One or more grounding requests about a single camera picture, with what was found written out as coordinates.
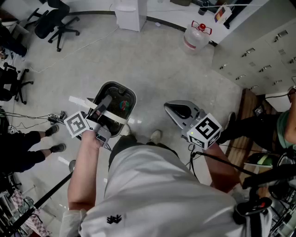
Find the green round object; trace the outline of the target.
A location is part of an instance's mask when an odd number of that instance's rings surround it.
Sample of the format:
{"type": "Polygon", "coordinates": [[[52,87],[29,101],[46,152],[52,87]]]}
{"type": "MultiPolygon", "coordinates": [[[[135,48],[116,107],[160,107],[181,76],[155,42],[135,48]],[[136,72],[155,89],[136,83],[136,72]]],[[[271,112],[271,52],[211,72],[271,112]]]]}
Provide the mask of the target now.
{"type": "Polygon", "coordinates": [[[269,153],[253,153],[244,162],[246,165],[273,168],[276,167],[279,157],[269,153]]]}

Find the black controller with red button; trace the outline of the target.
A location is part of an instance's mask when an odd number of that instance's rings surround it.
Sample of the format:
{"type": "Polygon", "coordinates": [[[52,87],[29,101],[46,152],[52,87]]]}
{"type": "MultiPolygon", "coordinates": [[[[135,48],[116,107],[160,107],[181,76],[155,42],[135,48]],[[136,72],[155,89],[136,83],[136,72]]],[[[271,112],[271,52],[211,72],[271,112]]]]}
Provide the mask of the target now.
{"type": "Polygon", "coordinates": [[[271,205],[272,200],[267,197],[255,198],[248,202],[239,203],[234,208],[233,219],[238,225],[245,224],[247,217],[255,217],[257,214],[266,215],[271,205]]]}

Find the paper bag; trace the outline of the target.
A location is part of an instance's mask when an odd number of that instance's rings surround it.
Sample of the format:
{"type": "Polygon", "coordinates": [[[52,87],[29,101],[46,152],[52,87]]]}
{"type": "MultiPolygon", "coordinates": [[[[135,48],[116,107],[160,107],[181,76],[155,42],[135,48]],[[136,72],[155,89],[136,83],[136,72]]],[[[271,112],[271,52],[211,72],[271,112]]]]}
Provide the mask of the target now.
{"type": "Polygon", "coordinates": [[[226,5],[219,7],[217,12],[214,15],[214,21],[217,24],[224,24],[225,21],[232,15],[232,10],[226,5]]]}

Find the person's dark shorts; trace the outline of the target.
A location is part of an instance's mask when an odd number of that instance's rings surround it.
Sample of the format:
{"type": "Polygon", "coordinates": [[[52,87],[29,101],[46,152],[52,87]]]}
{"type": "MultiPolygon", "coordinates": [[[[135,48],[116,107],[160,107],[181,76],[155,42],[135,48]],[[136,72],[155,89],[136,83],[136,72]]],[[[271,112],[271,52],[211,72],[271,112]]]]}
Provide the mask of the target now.
{"type": "MultiPolygon", "coordinates": [[[[134,135],[130,134],[128,136],[121,136],[121,138],[118,140],[118,142],[113,147],[113,150],[112,150],[112,152],[110,154],[108,169],[110,169],[112,161],[114,160],[115,156],[118,153],[120,153],[121,151],[123,151],[123,150],[125,150],[127,148],[134,147],[134,146],[139,146],[139,145],[144,145],[144,144],[138,142],[134,135]]],[[[155,144],[155,143],[149,141],[149,142],[146,143],[146,145],[157,146],[157,147],[167,149],[167,150],[173,152],[178,157],[178,154],[174,150],[170,149],[169,147],[167,147],[166,145],[164,145],[162,143],[155,144]]]]}

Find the white water dispenser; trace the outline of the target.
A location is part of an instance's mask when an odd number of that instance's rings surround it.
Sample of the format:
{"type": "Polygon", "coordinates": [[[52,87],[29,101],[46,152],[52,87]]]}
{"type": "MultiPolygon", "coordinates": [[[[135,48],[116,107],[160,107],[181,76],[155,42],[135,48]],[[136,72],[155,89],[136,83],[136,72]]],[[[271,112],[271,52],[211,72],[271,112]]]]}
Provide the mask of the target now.
{"type": "Polygon", "coordinates": [[[114,0],[121,29],[140,32],[147,19],[147,0],[114,0]]]}

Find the person's left forearm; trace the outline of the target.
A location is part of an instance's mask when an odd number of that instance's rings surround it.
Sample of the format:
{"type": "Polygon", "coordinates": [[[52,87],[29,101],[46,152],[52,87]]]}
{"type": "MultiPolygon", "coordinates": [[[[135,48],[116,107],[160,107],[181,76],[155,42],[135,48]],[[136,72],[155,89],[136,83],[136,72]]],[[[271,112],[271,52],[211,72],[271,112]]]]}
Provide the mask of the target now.
{"type": "Polygon", "coordinates": [[[68,186],[69,210],[90,210],[96,201],[96,177],[101,141],[94,131],[84,131],[68,186]]]}

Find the person's right forearm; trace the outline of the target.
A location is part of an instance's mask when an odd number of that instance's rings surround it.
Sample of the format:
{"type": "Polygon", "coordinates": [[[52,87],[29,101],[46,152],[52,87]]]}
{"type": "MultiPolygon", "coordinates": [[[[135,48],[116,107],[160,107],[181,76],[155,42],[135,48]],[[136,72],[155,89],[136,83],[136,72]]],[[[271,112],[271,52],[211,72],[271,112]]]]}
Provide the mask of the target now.
{"type": "MultiPolygon", "coordinates": [[[[228,162],[228,158],[217,143],[204,150],[207,155],[216,156],[223,161],[228,162]]],[[[238,172],[228,164],[214,160],[208,156],[205,157],[210,176],[212,178],[211,186],[225,193],[230,192],[234,186],[240,183],[238,172]]]]}

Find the clear water jug red cap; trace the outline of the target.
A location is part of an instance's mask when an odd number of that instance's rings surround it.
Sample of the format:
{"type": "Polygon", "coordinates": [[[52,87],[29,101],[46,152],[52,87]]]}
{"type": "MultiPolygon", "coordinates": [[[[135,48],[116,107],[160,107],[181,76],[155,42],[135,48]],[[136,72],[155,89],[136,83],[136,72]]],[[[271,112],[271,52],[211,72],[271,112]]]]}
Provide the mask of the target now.
{"type": "Polygon", "coordinates": [[[203,23],[198,23],[193,20],[191,24],[188,25],[183,36],[185,52],[193,55],[197,54],[209,44],[211,34],[211,28],[207,27],[203,23]]]}

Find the black mesh office chair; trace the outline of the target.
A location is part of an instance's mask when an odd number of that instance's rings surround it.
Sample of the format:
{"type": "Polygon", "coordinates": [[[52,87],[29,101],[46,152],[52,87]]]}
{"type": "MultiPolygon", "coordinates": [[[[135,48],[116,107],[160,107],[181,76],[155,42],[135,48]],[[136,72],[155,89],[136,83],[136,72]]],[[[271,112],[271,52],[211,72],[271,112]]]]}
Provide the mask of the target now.
{"type": "Polygon", "coordinates": [[[21,103],[26,105],[27,102],[23,100],[22,88],[28,84],[33,85],[33,81],[24,82],[25,74],[29,69],[24,69],[20,79],[18,75],[20,71],[8,63],[3,64],[4,68],[0,67],[0,101],[10,101],[13,97],[15,101],[21,100],[21,103]]]}

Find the person's white shirt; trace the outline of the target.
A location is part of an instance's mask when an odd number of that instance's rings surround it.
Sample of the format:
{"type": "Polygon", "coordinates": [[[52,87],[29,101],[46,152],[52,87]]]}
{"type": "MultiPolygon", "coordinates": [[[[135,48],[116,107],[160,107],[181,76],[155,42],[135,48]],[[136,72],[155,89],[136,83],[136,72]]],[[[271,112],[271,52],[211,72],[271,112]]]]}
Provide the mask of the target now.
{"type": "Polygon", "coordinates": [[[66,211],[60,237],[268,237],[271,212],[261,230],[238,225],[235,199],[201,184],[170,150],[134,146],[117,154],[102,202],[89,211],[66,211]]]}

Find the brown wooden platform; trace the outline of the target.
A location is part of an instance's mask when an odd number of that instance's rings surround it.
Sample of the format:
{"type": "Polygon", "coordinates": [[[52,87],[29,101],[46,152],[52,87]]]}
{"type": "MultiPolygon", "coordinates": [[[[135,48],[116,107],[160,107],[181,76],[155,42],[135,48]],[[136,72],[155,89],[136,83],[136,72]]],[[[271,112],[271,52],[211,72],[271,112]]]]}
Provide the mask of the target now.
{"type": "MultiPolygon", "coordinates": [[[[240,107],[236,115],[237,120],[246,119],[254,116],[253,109],[262,105],[267,114],[277,114],[277,111],[265,100],[265,97],[256,96],[248,89],[243,89],[240,101],[240,107]]],[[[231,163],[255,174],[263,173],[268,168],[245,164],[248,157],[254,153],[264,152],[265,150],[258,146],[253,140],[247,137],[227,141],[221,145],[226,149],[226,156],[231,163]]]]}

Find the checkered cloth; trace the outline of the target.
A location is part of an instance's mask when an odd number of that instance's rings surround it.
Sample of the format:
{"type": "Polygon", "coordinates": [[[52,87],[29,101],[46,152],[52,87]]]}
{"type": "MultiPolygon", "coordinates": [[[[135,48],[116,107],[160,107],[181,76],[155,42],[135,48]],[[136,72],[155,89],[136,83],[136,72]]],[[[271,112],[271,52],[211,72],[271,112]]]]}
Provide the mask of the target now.
{"type": "MultiPolygon", "coordinates": [[[[24,197],[18,189],[14,190],[11,199],[12,204],[20,215],[25,214],[34,205],[33,199],[29,196],[24,197]]],[[[51,232],[48,231],[47,228],[44,226],[39,215],[40,209],[35,209],[30,217],[25,221],[25,224],[39,236],[48,237],[51,235],[51,232]]]]}

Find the tall black office chair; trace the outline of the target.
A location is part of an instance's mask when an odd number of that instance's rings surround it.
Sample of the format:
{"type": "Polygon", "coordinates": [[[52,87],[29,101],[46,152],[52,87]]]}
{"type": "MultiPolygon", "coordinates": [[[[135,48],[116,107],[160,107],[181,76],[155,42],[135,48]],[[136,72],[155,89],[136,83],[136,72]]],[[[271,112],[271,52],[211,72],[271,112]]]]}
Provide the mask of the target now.
{"type": "Polygon", "coordinates": [[[48,40],[49,43],[57,37],[57,52],[60,52],[60,42],[64,33],[75,33],[76,36],[80,35],[78,30],[68,28],[73,22],[79,21],[79,17],[74,17],[67,23],[63,23],[63,19],[70,13],[70,7],[62,2],[62,0],[47,0],[48,6],[53,8],[51,11],[46,11],[42,14],[36,22],[35,34],[40,39],[45,39],[56,28],[57,31],[48,40]]]}

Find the black pole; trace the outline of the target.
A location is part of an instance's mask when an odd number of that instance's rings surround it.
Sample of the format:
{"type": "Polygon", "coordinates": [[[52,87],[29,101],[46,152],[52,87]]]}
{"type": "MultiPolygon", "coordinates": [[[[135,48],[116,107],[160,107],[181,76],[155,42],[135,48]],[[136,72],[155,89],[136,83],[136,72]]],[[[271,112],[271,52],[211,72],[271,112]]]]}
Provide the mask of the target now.
{"type": "Polygon", "coordinates": [[[22,216],[20,216],[12,225],[9,225],[0,237],[10,237],[17,232],[18,228],[25,223],[33,215],[33,213],[40,208],[53,194],[55,194],[68,180],[70,180],[72,172],[68,174],[63,180],[49,190],[38,202],[36,202],[32,208],[27,210],[22,216]]]}

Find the grey locker cabinet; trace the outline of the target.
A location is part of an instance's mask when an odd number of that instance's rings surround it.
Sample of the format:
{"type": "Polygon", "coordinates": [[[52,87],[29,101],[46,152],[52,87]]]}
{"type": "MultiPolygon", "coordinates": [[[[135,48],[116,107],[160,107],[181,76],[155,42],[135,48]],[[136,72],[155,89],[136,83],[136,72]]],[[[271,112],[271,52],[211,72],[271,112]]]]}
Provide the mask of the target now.
{"type": "Polygon", "coordinates": [[[296,19],[237,49],[216,46],[212,68],[256,95],[286,92],[296,86],[296,19]]]}

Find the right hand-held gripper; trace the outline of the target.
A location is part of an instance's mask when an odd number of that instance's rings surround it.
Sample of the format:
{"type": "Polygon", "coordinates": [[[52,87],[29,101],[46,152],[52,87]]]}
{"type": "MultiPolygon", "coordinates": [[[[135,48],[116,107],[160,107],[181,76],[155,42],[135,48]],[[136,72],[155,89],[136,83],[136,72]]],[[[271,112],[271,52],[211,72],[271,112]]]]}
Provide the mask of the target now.
{"type": "Polygon", "coordinates": [[[196,105],[190,101],[172,100],[166,102],[164,108],[176,125],[185,127],[181,132],[182,136],[204,150],[208,149],[221,135],[222,126],[213,115],[204,110],[197,111],[196,105]]]}

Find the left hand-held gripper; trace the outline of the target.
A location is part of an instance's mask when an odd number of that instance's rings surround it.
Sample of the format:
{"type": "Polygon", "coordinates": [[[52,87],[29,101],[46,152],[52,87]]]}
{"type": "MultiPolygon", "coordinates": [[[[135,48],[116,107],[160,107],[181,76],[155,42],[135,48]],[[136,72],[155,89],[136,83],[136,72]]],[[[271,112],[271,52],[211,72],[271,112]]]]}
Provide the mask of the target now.
{"type": "MultiPolygon", "coordinates": [[[[99,103],[96,109],[98,115],[102,115],[112,101],[112,97],[107,95],[99,103]]],[[[72,138],[81,135],[84,131],[94,131],[96,138],[103,143],[105,147],[111,138],[111,133],[106,126],[102,126],[92,121],[84,112],[76,112],[64,120],[64,124],[72,138]]]]}

